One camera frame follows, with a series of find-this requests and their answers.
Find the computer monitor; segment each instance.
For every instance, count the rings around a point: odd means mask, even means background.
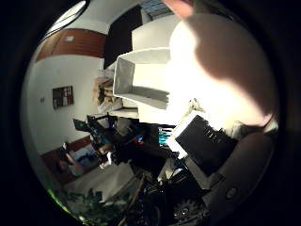
[[[78,131],[90,132],[87,127],[87,124],[84,121],[79,121],[77,119],[73,119],[74,127]]]

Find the black monitor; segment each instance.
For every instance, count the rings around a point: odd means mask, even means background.
[[[221,130],[215,131],[199,115],[176,137],[176,141],[208,177],[224,164],[237,144],[237,140]]]
[[[87,127],[87,124],[84,121],[79,121],[77,119],[73,119],[74,127],[78,131],[90,132]]]

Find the white box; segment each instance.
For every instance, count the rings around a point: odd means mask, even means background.
[[[168,48],[146,49],[120,55],[114,76],[114,95],[138,105],[166,109],[166,64],[169,59]]]
[[[176,15],[170,15],[136,28],[132,31],[133,50],[169,47],[170,36],[179,22]]]

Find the white wall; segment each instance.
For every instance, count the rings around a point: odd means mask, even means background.
[[[38,47],[36,53],[33,55],[31,62],[29,63],[27,74],[25,76],[24,84],[28,84],[30,82],[30,74],[35,65],[35,59],[37,54],[40,51],[41,46]],[[21,112],[20,112],[20,120],[21,120],[21,128],[23,132],[24,146],[27,152],[28,160],[36,173],[37,177],[40,179],[40,182],[45,187],[45,189],[49,188],[61,188],[60,183],[56,180],[53,174],[47,169],[44,162],[40,158],[40,154],[37,150],[37,146],[35,145],[34,138],[31,134],[31,124],[29,124],[27,109],[27,95],[28,86],[24,86],[23,94],[21,96]]]
[[[87,135],[75,131],[72,118],[83,120],[86,114],[97,113],[91,91],[99,67],[96,57],[52,56],[38,61],[28,72],[22,96],[23,128],[40,154],[61,146],[64,140]],[[64,86],[73,86],[74,105],[54,110],[52,89]]]
[[[139,0],[91,0],[86,11],[67,28],[83,28],[107,34],[110,25]]]

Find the framed picture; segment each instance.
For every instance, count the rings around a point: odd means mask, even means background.
[[[53,89],[53,104],[54,109],[58,109],[62,106],[73,105],[73,87],[62,87]]]

